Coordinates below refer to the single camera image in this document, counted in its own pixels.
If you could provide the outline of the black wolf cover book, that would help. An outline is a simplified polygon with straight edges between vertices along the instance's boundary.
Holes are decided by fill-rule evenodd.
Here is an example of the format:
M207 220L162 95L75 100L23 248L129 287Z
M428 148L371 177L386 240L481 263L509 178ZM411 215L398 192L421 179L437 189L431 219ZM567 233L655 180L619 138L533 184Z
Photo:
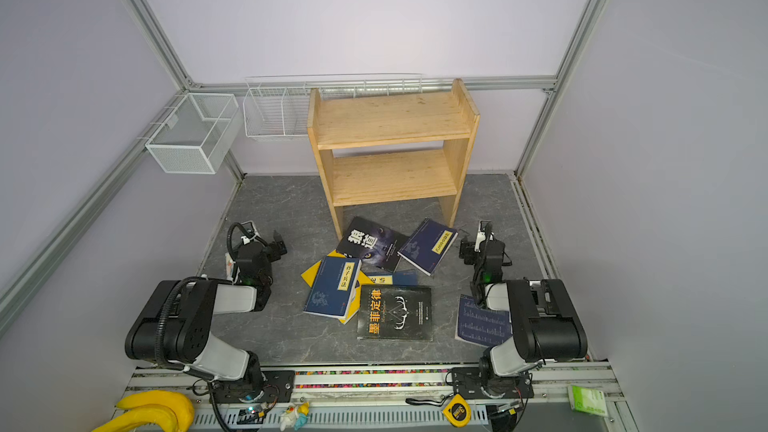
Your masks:
M343 232L335 251L358 258L369 266L394 272L400 261L398 251L407 236L377 222L355 216Z

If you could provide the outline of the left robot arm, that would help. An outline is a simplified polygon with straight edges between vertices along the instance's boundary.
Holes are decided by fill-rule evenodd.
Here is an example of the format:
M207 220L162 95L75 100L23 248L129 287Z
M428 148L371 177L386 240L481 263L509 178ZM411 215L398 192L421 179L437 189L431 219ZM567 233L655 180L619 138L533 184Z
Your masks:
M272 264L287 254L287 246L278 232L268 241L254 227L234 222L226 247L230 277L160 282L127 333L124 350L130 359L184 372L216 385L220 395L254 402L268 388L258 356L216 337L211 326L216 315L266 307L274 283Z

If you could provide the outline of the black Murphy's law book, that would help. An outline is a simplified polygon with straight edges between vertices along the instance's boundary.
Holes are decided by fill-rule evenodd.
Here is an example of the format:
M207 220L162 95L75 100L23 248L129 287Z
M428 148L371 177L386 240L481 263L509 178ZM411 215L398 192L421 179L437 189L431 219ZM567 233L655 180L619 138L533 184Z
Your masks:
M359 340L432 341L432 289L365 285L357 319Z

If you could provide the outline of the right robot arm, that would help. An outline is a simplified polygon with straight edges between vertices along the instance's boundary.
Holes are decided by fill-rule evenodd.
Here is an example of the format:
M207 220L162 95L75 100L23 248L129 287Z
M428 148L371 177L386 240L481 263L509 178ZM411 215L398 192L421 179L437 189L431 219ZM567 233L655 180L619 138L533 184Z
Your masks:
M511 336L479 360L481 389L490 396L521 392L530 373L548 361L584 359L587 335L560 279L505 279L505 244L490 237L463 239L459 257L473 267L476 306L505 312Z

